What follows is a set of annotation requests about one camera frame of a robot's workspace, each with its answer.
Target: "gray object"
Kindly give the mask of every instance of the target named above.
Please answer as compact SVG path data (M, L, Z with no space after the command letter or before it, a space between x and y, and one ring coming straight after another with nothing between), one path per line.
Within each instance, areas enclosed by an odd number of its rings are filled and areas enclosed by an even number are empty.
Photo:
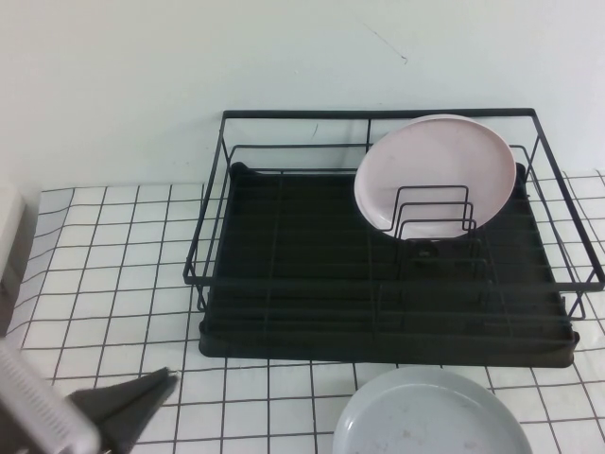
M404 367L361 388L340 415L334 454L531 454L492 393L438 368Z
M30 440L45 454L99 451L95 426L69 400L61 399L38 378L5 340L0 340L0 403L0 411L4 410L12 421L11 435Z

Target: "drip tray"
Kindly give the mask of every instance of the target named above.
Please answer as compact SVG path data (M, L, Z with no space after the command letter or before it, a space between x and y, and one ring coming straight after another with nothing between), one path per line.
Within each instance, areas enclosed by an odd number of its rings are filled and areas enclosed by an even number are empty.
M517 165L517 175L525 169ZM525 185L468 237L395 240L354 201L354 175L231 167L209 357L566 367L572 330Z

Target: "pink plate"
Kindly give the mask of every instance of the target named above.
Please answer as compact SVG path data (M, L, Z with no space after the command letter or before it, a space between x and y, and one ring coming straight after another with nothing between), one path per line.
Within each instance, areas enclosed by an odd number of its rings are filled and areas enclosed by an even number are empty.
M463 116L430 115L373 145L354 192L363 216L389 236L448 238L493 218L515 177L510 148L494 131Z

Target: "countertop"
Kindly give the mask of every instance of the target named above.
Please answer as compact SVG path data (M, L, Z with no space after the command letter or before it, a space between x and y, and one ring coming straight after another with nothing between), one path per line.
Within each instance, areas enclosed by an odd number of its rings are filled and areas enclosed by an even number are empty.
M590 172L568 183L605 263L605 182ZM63 394L164 366L181 371L136 454L329 453L355 390L407 366L204 357L202 314L182 281L202 192L201 184L174 184L43 193L8 339ZM559 203L549 203L555 217ZM569 219L555 221L581 278L588 268L577 254L581 244ZM543 241L547 252L554 248L547 232ZM585 306L587 320L574 325L581 341L571 367L444 367L494 392L535 454L605 451L605 295L590 294Z

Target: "dish rack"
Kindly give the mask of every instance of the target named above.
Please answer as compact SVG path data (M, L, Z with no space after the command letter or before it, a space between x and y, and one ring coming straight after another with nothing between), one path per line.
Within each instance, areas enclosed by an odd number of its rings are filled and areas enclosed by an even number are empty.
M434 221L466 234L393 238L358 211L355 171L373 142L429 114L513 137L516 183L481 227L465 186L462 201L431 202L459 204L459 218L402 221L404 203L393 210L397 236L407 222ZM570 262L545 182L588 275ZM225 111L183 277L199 292L209 357L536 367L573 362L571 322L586 317L584 292L605 286L532 109Z

